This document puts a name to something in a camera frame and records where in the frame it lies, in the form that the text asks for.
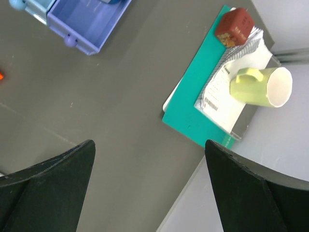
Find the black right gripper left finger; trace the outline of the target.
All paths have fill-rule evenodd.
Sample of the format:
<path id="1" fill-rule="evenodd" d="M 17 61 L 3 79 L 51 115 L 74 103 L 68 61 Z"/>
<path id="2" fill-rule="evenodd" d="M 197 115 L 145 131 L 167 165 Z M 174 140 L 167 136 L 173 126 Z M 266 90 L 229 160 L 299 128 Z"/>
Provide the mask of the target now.
<path id="1" fill-rule="evenodd" d="M 77 230 L 96 154 L 93 140 L 0 178 L 2 232 Z"/>

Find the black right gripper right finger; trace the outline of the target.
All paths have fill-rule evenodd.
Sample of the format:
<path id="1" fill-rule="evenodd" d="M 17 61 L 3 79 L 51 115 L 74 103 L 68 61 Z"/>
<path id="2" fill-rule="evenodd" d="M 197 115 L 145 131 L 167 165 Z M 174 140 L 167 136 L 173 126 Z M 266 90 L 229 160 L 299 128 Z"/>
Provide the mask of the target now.
<path id="1" fill-rule="evenodd" d="M 205 158 L 225 232 L 307 232 L 309 183 L 238 155 L 214 140 Z"/>

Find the teal clip file folder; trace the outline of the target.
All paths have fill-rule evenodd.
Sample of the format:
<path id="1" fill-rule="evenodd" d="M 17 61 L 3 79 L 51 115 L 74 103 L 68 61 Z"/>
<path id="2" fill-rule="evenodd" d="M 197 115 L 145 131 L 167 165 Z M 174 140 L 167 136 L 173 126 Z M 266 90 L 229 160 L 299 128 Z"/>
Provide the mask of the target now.
<path id="1" fill-rule="evenodd" d="M 224 5 L 184 73 L 164 113 L 162 121 L 201 147 L 208 139 L 231 148 L 235 139 L 198 111 L 194 105 L 225 47 L 215 38 L 214 31 L 223 14 L 231 7 Z"/>

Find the purple drawer box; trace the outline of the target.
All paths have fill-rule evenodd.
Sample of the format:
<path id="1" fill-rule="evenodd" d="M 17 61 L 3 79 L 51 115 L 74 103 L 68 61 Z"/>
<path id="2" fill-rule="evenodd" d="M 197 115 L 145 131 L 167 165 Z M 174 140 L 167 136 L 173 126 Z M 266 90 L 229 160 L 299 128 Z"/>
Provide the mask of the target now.
<path id="1" fill-rule="evenodd" d="M 129 0 L 57 0 L 47 14 L 49 28 L 66 46 L 86 55 L 100 52 L 118 21 L 130 5 Z"/>

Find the sky blue drawer box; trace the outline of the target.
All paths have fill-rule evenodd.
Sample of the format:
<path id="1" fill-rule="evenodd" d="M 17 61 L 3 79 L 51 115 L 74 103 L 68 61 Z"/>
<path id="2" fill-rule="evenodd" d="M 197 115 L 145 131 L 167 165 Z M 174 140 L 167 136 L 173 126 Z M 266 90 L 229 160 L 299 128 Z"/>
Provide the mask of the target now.
<path id="1" fill-rule="evenodd" d="M 9 4 L 17 11 L 26 11 L 39 22 L 47 26 L 47 14 L 56 0 L 9 0 Z"/>

